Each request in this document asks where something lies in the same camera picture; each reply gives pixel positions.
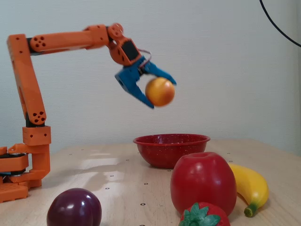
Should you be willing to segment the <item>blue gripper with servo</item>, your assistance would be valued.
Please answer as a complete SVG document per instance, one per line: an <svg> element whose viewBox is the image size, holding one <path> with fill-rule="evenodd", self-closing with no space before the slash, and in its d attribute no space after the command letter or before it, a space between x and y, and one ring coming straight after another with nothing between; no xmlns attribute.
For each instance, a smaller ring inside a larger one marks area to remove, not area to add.
<svg viewBox="0 0 301 226"><path fill-rule="evenodd" d="M157 77L162 77L169 80L174 85L177 84L169 73L161 70L153 62L146 60L146 58L140 58L131 65L124 66L115 75L115 78L126 92L143 102L148 107L154 109L154 105L137 85L140 77L144 74L152 74Z"/></svg>

